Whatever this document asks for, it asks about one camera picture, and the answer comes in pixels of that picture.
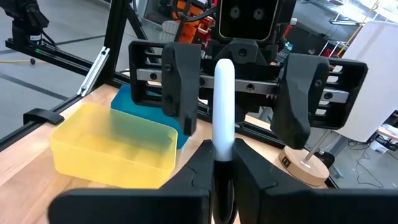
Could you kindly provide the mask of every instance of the concrete floor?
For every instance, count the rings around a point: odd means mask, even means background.
[[[62,50],[93,61],[103,46],[109,4],[100,0],[38,0],[42,12],[50,20],[47,33],[56,42],[97,37],[91,40],[63,44]],[[0,12],[0,41],[11,36],[11,18]],[[144,30],[150,40],[158,40],[159,30],[145,23]],[[117,70],[128,68],[127,46],[135,39],[135,33],[127,23],[124,32]],[[28,60],[29,56],[13,52],[0,44],[0,60]],[[0,63],[0,138],[22,126],[22,115],[32,108],[50,109],[77,92],[83,77],[48,63]],[[313,128],[307,147],[311,148],[324,130]],[[336,136],[325,140],[324,146],[333,142]],[[381,155],[368,149],[370,159],[361,163],[380,180],[384,188],[398,185],[398,161],[388,154]],[[346,148],[336,158],[336,166],[344,177],[335,179],[341,188],[372,188],[356,181],[356,159],[363,151]],[[378,184],[363,168],[359,168],[359,181]]]

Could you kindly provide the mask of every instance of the blue bin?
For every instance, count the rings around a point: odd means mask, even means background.
[[[181,149],[189,138],[189,136],[183,135],[179,123],[174,118],[163,114],[162,108],[136,105],[131,100],[131,89],[129,85],[123,85],[120,88],[118,94],[111,103],[111,108],[176,129],[178,132],[177,149]]]

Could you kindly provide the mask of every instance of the yellow bin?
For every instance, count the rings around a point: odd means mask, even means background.
[[[51,135],[58,172],[125,188],[161,187],[176,146],[174,128],[95,104],[81,106]]]

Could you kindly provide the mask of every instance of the white cylinder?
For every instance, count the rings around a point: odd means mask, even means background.
[[[235,140],[235,68],[230,59],[217,62],[213,94],[213,144],[216,161],[232,161]]]

